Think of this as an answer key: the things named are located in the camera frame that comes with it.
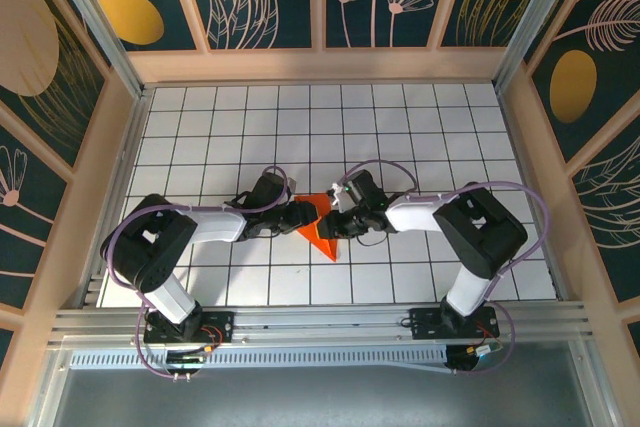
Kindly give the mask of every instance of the orange object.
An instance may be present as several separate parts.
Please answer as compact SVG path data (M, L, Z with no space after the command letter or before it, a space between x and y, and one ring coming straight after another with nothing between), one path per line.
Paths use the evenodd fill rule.
M338 258L338 241L335 239L329 240L318 237L318 222L320 222L320 219L331 211L331 201L329 200L329 196L327 194L296 195L295 200L311 202L318 210L318 220L313 224L300 227L298 232L300 232L305 239L315 245L320 252L335 262Z

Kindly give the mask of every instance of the white grid mat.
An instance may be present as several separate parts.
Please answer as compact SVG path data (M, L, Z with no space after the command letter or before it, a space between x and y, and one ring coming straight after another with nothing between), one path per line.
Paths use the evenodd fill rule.
M159 193L219 205L251 190L274 162L299 194L323 192L355 163L400 162L420 191L520 174L491 84L312 85L157 89L123 216ZM370 172L387 192L410 186L393 167ZM537 239L524 194L495 192ZM374 243L380 233L362 240ZM332 264L302 236L189 248L175 272L204 306L403 303L440 300L459 263L441 233L407 232L375 247L339 242ZM494 291L495 300L555 298L539 251ZM99 306L139 299L107 281Z

